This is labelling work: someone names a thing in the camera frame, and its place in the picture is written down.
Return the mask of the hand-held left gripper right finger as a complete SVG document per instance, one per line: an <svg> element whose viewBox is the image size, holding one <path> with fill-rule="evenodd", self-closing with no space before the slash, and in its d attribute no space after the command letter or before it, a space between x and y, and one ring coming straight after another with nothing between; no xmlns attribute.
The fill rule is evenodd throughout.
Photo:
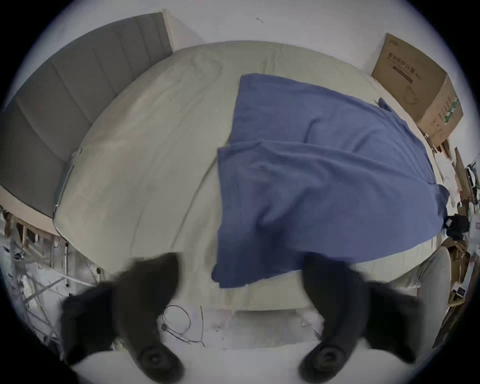
<svg viewBox="0 0 480 384"><path fill-rule="evenodd" d="M404 363L417 361L423 330L419 298L385 283L365 281L344 261L314 252L303 254L301 280L307 297L323 318L320 343L298 368L304 381L327 382L334 378L360 339Z"/></svg>

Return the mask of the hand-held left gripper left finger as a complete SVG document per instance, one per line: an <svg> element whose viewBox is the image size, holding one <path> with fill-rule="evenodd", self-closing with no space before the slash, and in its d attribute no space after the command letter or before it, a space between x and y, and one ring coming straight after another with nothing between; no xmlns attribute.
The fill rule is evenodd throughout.
<svg viewBox="0 0 480 384"><path fill-rule="evenodd" d="M162 343L158 319L177 291L179 257L168 252L137 260L115 280L67 297L60 317L64 362L108 351L118 338L148 378L178 382L183 363Z"/></svg>

